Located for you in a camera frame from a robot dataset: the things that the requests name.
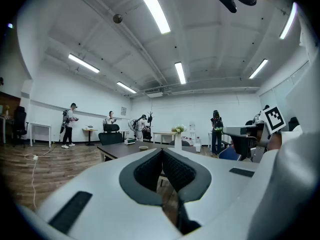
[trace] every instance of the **ceiling light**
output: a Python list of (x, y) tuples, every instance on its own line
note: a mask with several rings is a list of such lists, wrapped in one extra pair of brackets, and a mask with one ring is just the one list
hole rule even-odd
[(71, 60), (73, 60), (73, 61), (81, 64), (82, 66), (86, 67), (86, 68), (89, 69), (89, 70), (92, 70), (92, 71), (95, 72), (95, 73), (99, 73), (99, 72), (100, 72), (100, 70), (97, 69), (96, 67), (94, 67), (94, 66), (86, 63), (85, 61), (83, 61), (82, 59), (74, 56), (74, 55), (71, 54), (71, 53), (69, 54), (69, 59), (71, 59)]
[(182, 68), (182, 63), (177, 62), (174, 65), (175, 65), (176, 71), (178, 72), (178, 76), (179, 76), (181, 84), (182, 85), (185, 84), (186, 79), (185, 79), (184, 69)]
[(262, 70), (262, 68), (267, 64), (268, 60), (264, 59), (261, 64), (258, 66), (258, 68), (252, 73), (252, 75), (250, 75), (249, 79), (252, 79), (256, 76), (256, 74), (259, 73), (260, 70)]
[(122, 82), (117, 82), (117, 85), (120, 85), (121, 87), (127, 89), (128, 91), (132, 92), (133, 94), (136, 94), (137, 92), (135, 90), (132, 90), (128, 86), (124, 85)]
[(280, 35), (280, 39), (285, 39), (287, 33), (290, 30), (290, 27), (291, 27), (292, 23), (294, 22), (294, 19), (295, 19), (295, 16), (296, 16), (296, 12), (297, 12), (297, 4), (294, 2), (293, 5), (292, 5), (292, 9), (291, 9), (291, 13), (290, 13), (289, 19), (286, 22), (286, 25), (285, 25), (285, 27), (284, 27), (281, 35)]
[(164, 15), (164, 12), (161, 9), (161, 6), (158, 0), (143, 0), (148, 6), (156, 24), (158, 25), (160, 32), (162, 34), (170, 32), (170, 27), (168, 25), (167, 19)]

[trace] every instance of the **wooden floor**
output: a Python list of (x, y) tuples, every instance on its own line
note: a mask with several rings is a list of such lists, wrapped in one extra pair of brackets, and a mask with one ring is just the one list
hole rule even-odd
[[(35, 143), (33, 147), (26, 145), (25, 148), (22, 145), (13, 147), (11, 144), (0, 146), (0, 169), (5, 184), (16, 203), (31, 210), (35, 210), (34, 190), (31, 184), (35, 165), (33, 155), (39, 156), (33, 182), (36, 206), (73, 177), (101, 162), (97, 146), (76, 144), (69, 149), (63, 149), (60, 144), (54, 144), (50, 153), (42, 156), (48, 151), (48, 144), (44, 143)], [(212, 156), (207, 147), (202, 147), (200, 154), (216, 157)], [(175, 223), (178, 194), (168, 181), (164, 180), (162, 186), (160, 182), (159, 180), (157, 192), (163, 198), (163, 211)]]

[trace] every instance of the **ceiling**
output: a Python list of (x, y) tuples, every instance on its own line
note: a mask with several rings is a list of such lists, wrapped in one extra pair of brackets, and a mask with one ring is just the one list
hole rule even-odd
[[(296, 20), (279, 39), (291, 1), (235, 2), (233, 14), (218, 0), (159, 0), (171, 29), (161, 34), (143, 0), (62, 0), (45, 58), (122, 94), (129, 92), (118, 81), (138, 95), (161, 86), (172, 94), (255, 91), (297, 48), (300, 26)], [(121, 24), (113, 22), (114, 14), (123, 16)], [(79, 66), (69, 53), (100, 72)], [(267, 65), (249, 79), (263, 59)], [(176, 62), (187, 84), (180, 84)]]

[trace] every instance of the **white vase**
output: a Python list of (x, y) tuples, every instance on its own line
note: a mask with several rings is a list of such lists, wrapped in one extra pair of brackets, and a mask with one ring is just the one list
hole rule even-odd
[(174, 148), (178, 150), (182, 150), (181, 133), (177, 133), (175, 135)]

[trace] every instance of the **office room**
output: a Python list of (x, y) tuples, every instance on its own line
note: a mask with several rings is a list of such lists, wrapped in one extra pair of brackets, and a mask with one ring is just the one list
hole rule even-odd
[(21, 0), (0, 50), (8, 209), (40, 239), (293, 234), (320, 179), (308, 1)]

